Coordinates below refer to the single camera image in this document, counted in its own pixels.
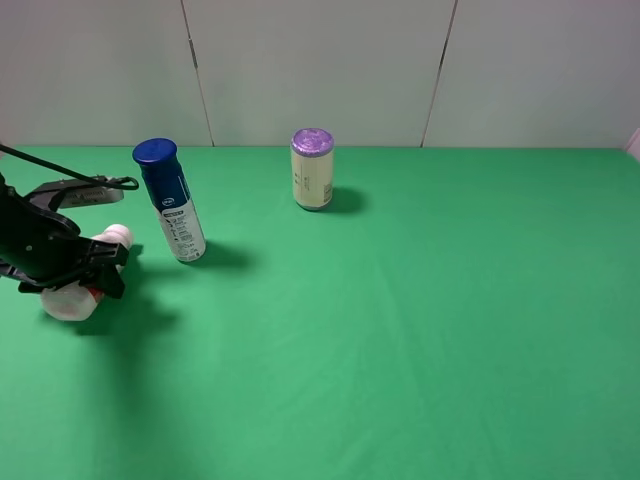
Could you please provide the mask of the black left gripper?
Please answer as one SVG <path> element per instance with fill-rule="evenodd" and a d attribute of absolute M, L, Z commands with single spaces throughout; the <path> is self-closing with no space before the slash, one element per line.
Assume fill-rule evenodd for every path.
<path fill-rule="evenodd" d="M 39 294 L 78 281 L 122 298 L 125 283 L 119 268 L 127 264 L 129 249 L 81 238 L 79 227 L 58 213 L 71 192 L 90 186 L 86 180 L 65 179 L 22 196 L 1 180 L 1 276 L 17 281 L 20 293 Z"/>

